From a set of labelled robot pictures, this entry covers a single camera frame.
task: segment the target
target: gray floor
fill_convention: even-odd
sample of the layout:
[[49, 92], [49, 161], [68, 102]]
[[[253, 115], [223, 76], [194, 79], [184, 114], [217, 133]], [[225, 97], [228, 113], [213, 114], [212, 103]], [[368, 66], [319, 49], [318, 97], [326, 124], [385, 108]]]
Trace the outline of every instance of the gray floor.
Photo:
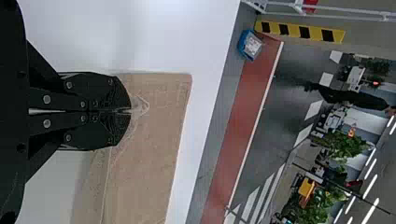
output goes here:
[[[241, 5], [205, 143], [204, 156], [195, 184], [187, 223], [199, 223], [202, 217], [244, 64], [244, 60], [236, 51], [235, 46], [241, 32], [251, 28], [255, 18], [253, 10]], [[321, 97], [315, 92], [304, 92], [301, 84], [307, 80], [319, 82], [323, 72], [335, 74], [339, 66], [330, 61], [329, 56], [329, 51], [314, 47], [285, 45], [233, 198], [232, 209], [240, 204], [240, 216], [244, 211], [248, 195], [257, 187], [262, 186], [270, 175], [276, 173], [292, 151], [299, 131], [315, 121], [315, 118], [309, 120], [304, 120], [304, 118], [309, 106], [320, 100]]]
[[329, 51], [285, 44], [233, 198], [232, 208], [241, 204], [239, 215], [248, 195], [285, 163], [299, 131], [315, 121], [315, 117], [304, 119], [309, 106], [322, 98], [316, 92], [305, 92], [301, 84], [319, 82], [323, 72], [335, 74], [339, 65], [329, 56]]
[[233, 101], [242, 75], [245, 60], [236, 50], [236, 46], [242, 31], [252, 29], [256, 14], [253, 9], [242, 4], [239, 8], [230, 48], [227, 55], [222, 79], [220, 82], [218, 97], [210, 122], [206, 138], [204, 155], [201, 161], [198, 177], [195, 183], [194, 193], [186, 223], [200, 223], [210, 183], [218, 161], [221, 144], [231, 114]]

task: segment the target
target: bolt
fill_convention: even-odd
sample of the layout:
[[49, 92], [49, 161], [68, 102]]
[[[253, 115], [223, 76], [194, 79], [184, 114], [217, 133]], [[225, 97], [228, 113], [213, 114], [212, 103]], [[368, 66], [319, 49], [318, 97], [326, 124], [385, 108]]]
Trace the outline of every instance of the bolt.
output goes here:
[[72, 135], [68, 133], [64, 139], [66, 140], [66, 142], [70, 142], [72, 140]]
[[43, 101], [45, 105], [49, 105], [50, 104], [50, 96], [49, 95], [45, 95], [43, 97]]
[[66, 88], [67, 89], [72, 89], [73, 88], [73, 83], [72, 82], [66, 82]]
[[48, 129], [50, 127], [50, 120], [44, 119], [43, 126], [44, 126], [44, 128]]

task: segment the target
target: potted plant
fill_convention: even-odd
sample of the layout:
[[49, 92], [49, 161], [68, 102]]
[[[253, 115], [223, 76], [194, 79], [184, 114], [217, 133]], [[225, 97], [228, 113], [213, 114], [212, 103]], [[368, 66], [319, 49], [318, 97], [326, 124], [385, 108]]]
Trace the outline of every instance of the potted plant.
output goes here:
[[340, 164], [347, 163], [347, 158], [356, 157], [368, 148], [366, 141], [361, 137], [350, 137], [341, 132], [327, 133], [323, 138], [312, 136], [311, 140], [314, 144], [329, 150], [325, 159], [333, 159]]

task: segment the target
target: white surface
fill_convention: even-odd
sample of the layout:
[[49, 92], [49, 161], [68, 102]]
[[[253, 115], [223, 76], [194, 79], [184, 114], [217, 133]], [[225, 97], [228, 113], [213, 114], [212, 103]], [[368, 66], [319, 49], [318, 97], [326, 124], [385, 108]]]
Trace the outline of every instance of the white surface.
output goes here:
[[75, 190], [79, 177], [89, 170], [90, 154], [56, 152], [27, 182], [17, 224], [70, 224]]
[[251, 217], [251, 221], [253, 223], [257, 222], [257, 218], [259, 217], [260, 210], [262, 209], [262, 204], [264, 203], [265, 196], [267, 196], [268, 189], [271, 186], [272, 180], [274, 179], [274, 174], [272, 174], [268, 179], [265, 180], [264, 187], [262, 188], [262, 193], [260, 194], [259, 201], [257, 202], [256, 208], [253, 212], [253, 217]]
[[349, 221], [347, 222], [347, 224], [351, 224], [352, 221], [353, 221], [353, 217], [350, 217], [350, 218], [349, 218]]
[[275, 189], [277, 187], [277, 184], [279, 183], [280, 177], [281, 177], [282, 172], [283, 172], [283, 168], [285, 168], [285, 164], [283, 164], [279, 168], [279, 170], [277, 171], [277, 174], [276, 174], [276, 177], [275, 177], [275, 180], [274, 180], [274, 184], [271, 187], [270, 193], [268, 194], [268, 197], [267, 197], [267, 202], [265, 203], [265, 206], [262, 209], [262, 214], [260, 215], [259, 223], [262, 221], [262, 219], [264, 218], [265, 214], [267, 213], [268, 206], [270, 205], [270, 202], [271, 202], [271, 200], [272, 200], [272, 198], [274, 196]]
[[366, 68], [359, 68], [358, 66], [352, 67], [352, 70], [350, 70], [350, 73], [347, 76], [346, 83], [351, 85], [358, 85], [361, 81], [361, 77], [363, 76], [364, 71], [366, 71]]
[[257, 193], [259, 192], [260, 187], [256, 188], [247, 199], [247, 204], [245, 205], [244, 212], [242, 213], [242, 219], [248, 220], [248, 215], [250, 215], [250, 211], [253, 208], [254, 202], [256, 201]]
[[330, 59], [335, 63], [340, 63], [341, 57], [343, 57], [343, 52], [332, 50], [330, 54]]
[[319, 84], [325, 87], [330, 87], [330, 84], [332, 83], [332, 78], [334, 77], [333, 74], [330, 73], [323, 73]]
[[272, 68], [271, 75], [270, 75], [270, 78], [268, 80], [264, 96], [262, 97], [262, 104], [260, 105], [259, 113], [257, 113], [257, 118], [256, 118], [256, 121], [254, 122], [253, 130], [251, 132], [250, 138], [249, 138], [248, 143], [247, 143], [247, 150], [245, 151], [244, 159], [242, 160], [242, 164], [239, 167], [238, 176], [236, 178], [235, 184], [233, 185], [233, 193], [231, 194], [230, 201], [228, 202], [228, 207], [230, 207], [231, 203], [233, 202], [233, 196], [235, 195], [236, 188], [238, 187], [238, 184], [239, 184], [239, 179], [241, 178], [242, 171], [243, 171], [243, 169], [245, 167], [245, 163], [247, 161], [248, 153], [250, 151], [250, 146], [251, 146], [251, 143], [253, 142], [254, 133], [256, 132], [257, 125], [259, 125], [260, 116], [262, 115], [262, 110], [264, 109], [264, 103], [265, 103], [265, 100], [267, 99], [268, 91], [270, 90], [270, 86], [271, 86], [272, 80], [274, 78], [274, 73], [275, 73], [275, 70], [276, 70], [276, 67], [277, 67], [277, 63], [279, 62], [280, 54], [281, 54], [282, 49], [283, 49], [283, 44], [284, 43], [281, 42], [280, 45], [279, 45], [279, 49], [277, 50], [276, 59], [274, 61], [274, 66]]
[[357, 128], [369, 133], [381, 135], [387, 127], [388, 120], [376, 115], [365, 113], [354, 108], [347, 111], [344, 123], [350, 126], [357, 124]]
[[346, 208], [346, 215], [349, 212], [350, 208], [352, 207], [353, 203], [356, 201], [356, 196], [353, 196], [352, 200], [349, 202], [347, 208]]
[[375, 167], [375, 164], [376, 164], [376, 159], [373, 161], [373, 163], [371, 164], [369, 170], [367, 171], [366, 175], [364, 176], [365, 180], [370, 176], [370, 173], [373, 171], [373, 168]]
[[368, 156], [359, 154], [354, 158], [347, 158], [346, 165], [355, 170], [361, 171], [366, 164]]
[[378, 175], [375, 175], [375, 176], [373, 177], [372, 181], [370, 182], [370, 185], [369, 185], [369, 187], [367, 188], [367, 190], [364, 191], [363, 199], [366, 199], [367, 195], [369, 195], [370, 190], [373, 188], [373, 185], [375, 184], [375, 182], [376, 182], [377, 179], [378, 179]]
[[[241, 204], [238, 204], [238, 206], [235, 207], [233, 210], [234, 213], [238, 214], [239, 207]], [[234, 214], [230, 213], [225, 219], [224, 219], [224, 224], [234, 224], [236, 220], [236, 217]]]
[[308, 112], [306, 113], [305, 120], [314, 117], [319, 112], [322, 104], [323, 104], [322, 100], [312, 103], [309, 106]]
[[294, 147], [297, 147], [301, 142], [305, 140], [306, 137], [308, 137], [313, 126], [314, 124], [311, 124], [298, 133], [296, 142], [294, 143]]
[[[239, 0], [20, 0], [20, 4], [29, 40], [57, 71], [192, 74], [191, 98], [166, 220], [169, 224], [184, 224]], [[44, 172], [60, 173], [73, 166], [63, 165], [47, 164]], [[64, 200], [49, 205], [50, 212], [40, 206], [31, 207], [29, 213], [35, 215], [22, 213], [22, 220], [30, 217], [23, 223], [69, 224], [65, 212], [74, 193], [71, 187], [61, 186], [63, 181], [58, 180], [62, 178], [43, 179], [41, 186], [28, 187], [27, 203], [30, 194], [45, 195], [47, 190], [58, 189]]]
[[373, 212], [375, 211], [376, 207], [379, 204], [379, 199], [376, 199], [374, 202], [374, 205], [370, 208], [369, 212], [367, 213], [366, 217], [364, 218], [363, 222], [361, 224], [367, 224], [367, 222], [369, 221], [371, 215], [373, 214]]

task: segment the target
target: floor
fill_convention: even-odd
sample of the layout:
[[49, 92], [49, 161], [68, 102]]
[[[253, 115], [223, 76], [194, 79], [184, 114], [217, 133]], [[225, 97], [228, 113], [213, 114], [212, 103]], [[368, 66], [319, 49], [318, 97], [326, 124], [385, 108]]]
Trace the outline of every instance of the floor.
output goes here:
[[361, 193], [367, 192], [365, 200], [370, 203], [378, 200], [377, 206], [385, 209], [386, 212], [374, 209], [369, 216], [372, 206], [357, 199], [354, 203], [349, 201], [344, 204], [337, 223], [347, 223], [350, 219], [353, 220], [352, 223], [362, 223], [364, 219], [367, 219], [366, 223], [394, 223], [396, 221], [396, 209], [394, 206], [394, 183], [396, 181], [394, 146], [396, 138], [395, 133], [391, 133], [394, 126], [396, 124], [392, 120], [380, 140], [384, 142], [384, 145], [379, 147], [373, 154], [372, 159], [364, 167], [360, 176], [360, 179], [364, 179]]
[[252, 28], [256, 17], [255, 11], [244, 4], [238, 10], [232, 40], [220, 82], [218, 98], [206, 138], [203, 159], [192, 195], [187, 223], [199, 223], [203, 215], [205, 200], [210, 184], [212, 183], [224, 134], [242, 75], [242, 69], [245, 64], [245, 58], [237, 51], [236, 45], [241, 33], [246, 29]]
[[[19, 3], [28, 39], [57, 71], [192, 75], [166, 220], [169, 224], [184, 224], [240, 1]], [[31, 223], [69, 224], [84, 161], [88, 159], [83, 153], [57, 153], [26, 189], [26, 202], [42, 204], [22, 209], [21, 216]]]
[[239, 206], [237, 213], [249, 223], [264, 218], [290, 152], [310, 133], [316, 116], [308, 111], [322, 99], [316, 92], [305, 92], [301, 84], [319, 83], [324, 72], [335, 74], [339, 65], [329, 56], [329, 51], [306, 46], [285, 44], [282, 50], [231, 204], [232, 209]]

